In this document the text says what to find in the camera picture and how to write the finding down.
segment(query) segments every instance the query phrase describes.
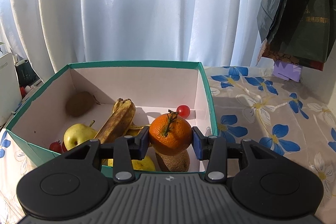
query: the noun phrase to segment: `cherry tomato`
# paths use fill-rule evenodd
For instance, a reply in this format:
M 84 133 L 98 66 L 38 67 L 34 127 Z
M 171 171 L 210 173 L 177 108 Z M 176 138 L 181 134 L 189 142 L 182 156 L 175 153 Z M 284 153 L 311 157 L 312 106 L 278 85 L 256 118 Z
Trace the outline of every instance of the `cherry tomato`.
M 62 143 L 62 150 L 63 150 L 63 152 L 67 152 L 68 151 L 67 148 L 65 147 L 64 142 Z
M 61 146 L 61 143 L 59 141 L 51 143 L 50 146 L 49 146 L 49 150 L 60 153 L 60 154 L 63 153 L 62 146 Z
M 190 108 L 186 105 L 179 106 L 176 111 L 184 119 L 190 115 Z

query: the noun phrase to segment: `brown banana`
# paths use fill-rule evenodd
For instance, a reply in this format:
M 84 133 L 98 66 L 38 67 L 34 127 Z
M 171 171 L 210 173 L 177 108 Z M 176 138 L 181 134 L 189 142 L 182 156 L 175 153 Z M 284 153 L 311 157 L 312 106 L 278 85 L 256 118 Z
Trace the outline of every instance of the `brown banana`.
M 115 102 L 115 104 L 114 104 L 114 106 L 113 106 L 113 108 L 112 108 L 112 114 L 118 109 L 118 107 L 120 107 L 120 105 L 123 103 L 123 101 L 124 101 L 123 98 L 119 98 L 119 99 Z
M 100 143 L 112 143 L 116 138 L 125 135 L 132 124 L 135 115 L 135 105 L 131 99 L 123 100 L 120 106 L 103 125 L 95 136 Z

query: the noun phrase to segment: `screw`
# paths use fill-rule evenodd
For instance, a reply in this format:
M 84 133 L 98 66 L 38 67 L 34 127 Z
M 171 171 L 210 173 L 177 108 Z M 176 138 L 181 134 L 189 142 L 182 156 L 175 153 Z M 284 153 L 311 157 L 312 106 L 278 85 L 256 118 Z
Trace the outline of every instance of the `screw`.
M 208 178 L 210 178 L 211 180 L 220 180 L 224 178 L 224 174 L 219 171 L 213 171 L 208 174 Z
M 127 179 L 130 179 L 132 177 L 132 174 L 130 172 L 122 171 L 122 172 L 116 173 L 115 177 L 118 180 L 127 180 Z

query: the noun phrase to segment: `dark green bag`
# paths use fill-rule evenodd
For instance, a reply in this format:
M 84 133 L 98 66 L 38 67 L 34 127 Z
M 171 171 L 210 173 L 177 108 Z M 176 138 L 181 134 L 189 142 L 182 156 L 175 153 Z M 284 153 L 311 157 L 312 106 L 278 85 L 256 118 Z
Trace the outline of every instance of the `dark green bag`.
M 336 0 L 329 0 L 329 44 L 328 44 L 328 53 L 327 56 L 329 56 L 331 49 L 334 45 L 334 42 L 336 40 Z
M 287 0 L 270 50 L 324 63 L 329 29 L 329 0 Z

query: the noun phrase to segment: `white appliance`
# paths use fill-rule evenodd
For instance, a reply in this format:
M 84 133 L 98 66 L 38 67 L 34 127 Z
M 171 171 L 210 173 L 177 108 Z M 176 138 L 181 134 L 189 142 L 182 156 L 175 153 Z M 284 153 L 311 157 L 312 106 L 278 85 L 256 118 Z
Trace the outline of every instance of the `white appliance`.
M 0 57 L 0 128 L 22 100 L 13 55 L 9 52 Z

